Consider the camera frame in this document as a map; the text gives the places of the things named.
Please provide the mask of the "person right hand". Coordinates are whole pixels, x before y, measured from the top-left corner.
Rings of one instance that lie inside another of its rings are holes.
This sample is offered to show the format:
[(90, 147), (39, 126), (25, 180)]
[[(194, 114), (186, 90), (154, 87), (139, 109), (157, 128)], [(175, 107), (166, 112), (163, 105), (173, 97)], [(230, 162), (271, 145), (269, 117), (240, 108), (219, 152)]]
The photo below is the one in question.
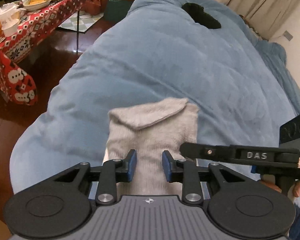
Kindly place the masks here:
[(265, 174), (258, 182), (289, 197), (300, 197), (300, 180)]

